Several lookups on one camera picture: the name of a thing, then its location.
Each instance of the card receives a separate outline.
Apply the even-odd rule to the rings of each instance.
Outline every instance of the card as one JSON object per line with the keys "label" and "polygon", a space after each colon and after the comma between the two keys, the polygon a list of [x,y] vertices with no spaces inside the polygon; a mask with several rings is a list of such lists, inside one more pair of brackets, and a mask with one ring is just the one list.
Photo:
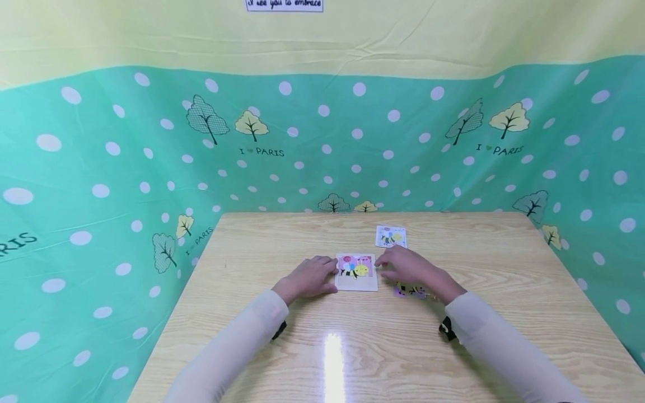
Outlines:
{"label": "card", "polygon": [[376,246],[380,248],[391,248],[394,245],[401,245],[403,248],[408,247],[408,241],[405,236],[405,228],[377,225]]}
{"label": "card", "polygon": [[378,291],[379,281],[374,263],[376,256],[366,253],[339,253],[338,274],[334,277],[341,291]]}

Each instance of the teal fabric wall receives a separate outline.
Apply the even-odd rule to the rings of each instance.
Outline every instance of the teal fabric wall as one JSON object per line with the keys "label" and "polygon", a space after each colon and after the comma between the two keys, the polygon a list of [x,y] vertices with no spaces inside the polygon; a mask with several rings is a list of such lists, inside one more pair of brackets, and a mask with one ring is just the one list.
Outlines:
{"label": "teal fabric wall", "polygon": [[221,214],[329,201],[528,215],[643,367],[643,71],[127,66],[1,92],[0,402],[124,402]]}

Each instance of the wooden table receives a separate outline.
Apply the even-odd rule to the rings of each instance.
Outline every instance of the wooden table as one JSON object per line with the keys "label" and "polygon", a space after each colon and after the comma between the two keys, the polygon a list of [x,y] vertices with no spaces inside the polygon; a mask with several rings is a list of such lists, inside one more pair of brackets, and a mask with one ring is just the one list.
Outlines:
{"label": "wooden table", "polygon": [[[641,370],[519,213],[235,213],[219,221],[130,402],[159,402],[220,329],[304,258],[380,255],[377,224],[405,227],[411,249],[487,300],[591,402],[645,398]],[[438,303],[395,298],[385,284],[296,302],[285,332],[224,401],[519,401],[458,343],[440,338],[443,315]]]}

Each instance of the hand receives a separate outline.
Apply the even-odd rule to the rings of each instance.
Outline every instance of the hand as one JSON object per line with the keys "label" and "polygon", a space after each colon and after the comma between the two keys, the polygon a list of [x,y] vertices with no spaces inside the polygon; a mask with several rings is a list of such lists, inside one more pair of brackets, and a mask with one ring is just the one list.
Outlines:
{"label": "hand", "polygon": [[376,260],[376,265],[383,267],[381,276],[384,279],[413,285],[423,284],[446,305],[467,292],[446,271],[399,245],[386,249]]}
{"label": "hand", "polygon": [[289,275],[278,281],[273,290],[287,306],[298,298],[337,293],[336,286],[327,282],[331,275],[338,273],[337,263],[337,259],[329,256],[304,259]]}

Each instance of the white sleeve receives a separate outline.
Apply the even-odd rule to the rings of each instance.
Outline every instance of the white sleeve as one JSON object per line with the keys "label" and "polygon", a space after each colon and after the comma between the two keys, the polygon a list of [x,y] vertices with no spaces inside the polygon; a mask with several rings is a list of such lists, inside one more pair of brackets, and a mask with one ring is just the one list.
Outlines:
{"label": "white sleeve", "polygon": [[287,314],[289,309],[278,294],[260,294],[179,373],[164,403],[219,403]]}
{"label": "white sleeve", "polygon": [[547,356],[473,293],[446,306],[452,330],[476,359],[491,366],[526,403],[586,403]]}

